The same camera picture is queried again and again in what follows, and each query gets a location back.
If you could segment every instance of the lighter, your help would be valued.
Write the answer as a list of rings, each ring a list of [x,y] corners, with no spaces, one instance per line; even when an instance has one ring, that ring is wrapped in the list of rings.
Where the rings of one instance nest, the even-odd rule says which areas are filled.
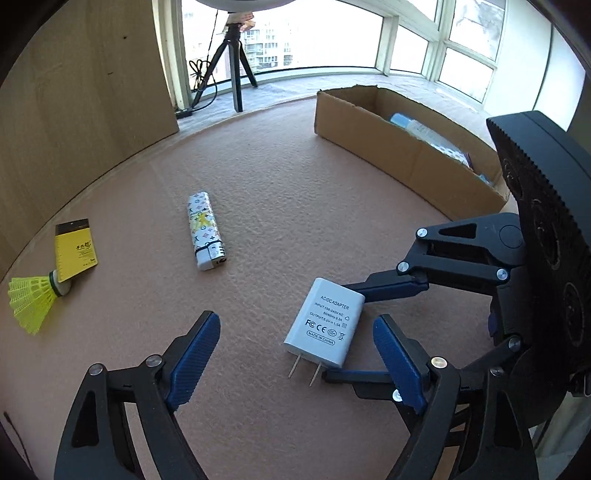
[[[226,261],[216,219],[213,216],[212,204],[207,192],[199,192],[189,197],[187,204],[189,227],[195,248],[197,268],[209,270]]]

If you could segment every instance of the shuttlecock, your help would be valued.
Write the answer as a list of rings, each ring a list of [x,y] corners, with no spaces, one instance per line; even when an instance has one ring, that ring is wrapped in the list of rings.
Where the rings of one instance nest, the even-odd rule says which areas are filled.
[[[14,317],[28,333],[35,335],[56,298],[70,291],[71,282],[57,281],[57,271],[46,277],[13,278],[8,284]]]

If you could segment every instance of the black tripod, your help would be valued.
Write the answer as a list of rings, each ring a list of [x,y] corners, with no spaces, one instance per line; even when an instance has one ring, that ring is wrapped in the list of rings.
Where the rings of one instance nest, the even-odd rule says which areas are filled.
[[[230,78],[232,80],[232,95],[234,97],[234,109],[237,112],[242,112],[242,86],[240,85],[240,62],[242,62],[242,66],[244,67],[244,71],[246,71],[246,75],[248,75],[248,79],[251,81],[251,85],[253,87],[258,87],[256,82],[256,78],[252,72],[251,66],[248,64],[248,59],[246,58],[246,54],[244,53],[244,48],[242,48],[242,43],[240,42],[240,23],[232,23],[228,25],[228,31],[226,32],[226,36],[223,39],[222,44],[217,48],[215,54],[213,55],[212,61],[205,72],[205,76],[203,77],[203,81],[197,87],[197,93],[195,94],[195,98],[193,99],[193,103],[191,103],[191,108],[194,108],[201,99],[205,88],[207,88],[207,83],[210,77],[215,70],[217,63],[222,58],[223,51],[226,47],[230,48]]]

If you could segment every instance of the metal prong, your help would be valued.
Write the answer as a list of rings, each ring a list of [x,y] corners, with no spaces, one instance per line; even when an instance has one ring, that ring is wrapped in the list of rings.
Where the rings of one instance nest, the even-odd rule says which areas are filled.
[[[297,358],[295,359],[294,366],[293,366],[293,367],[291,367],[291,372],[290,372],[290,374],[287,376],[287,378],[291,378],[291,376],[294,374],[294,371],[296,371],[297,362],[299,362],[299,361],[300,361],[300,358],[301,358],[301,353],[300,353],[300,354],[297,356]]]
[[[310,382],[310,386],[312,386],[312,383],[314,383],[314,380],[316,380],[316,377],[318,377],[318,372],[320,371],[321,367],[322,367],[322,364],[318,364],[318,368],[316,369],[316,372],[314,372],[314,376],[312,377],[312,381]]]

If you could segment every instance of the open cardboard box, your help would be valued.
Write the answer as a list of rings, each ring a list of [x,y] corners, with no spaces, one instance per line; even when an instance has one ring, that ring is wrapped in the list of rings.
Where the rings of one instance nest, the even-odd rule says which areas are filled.
[[[468,153],[474,171],[390,123],[395,113],[418,120]],[[509,197],[499,158],[490,146],[442,114],[391,90],[356,85],[319,91],[314,131],[404,183],[451,220],[497,213]]]

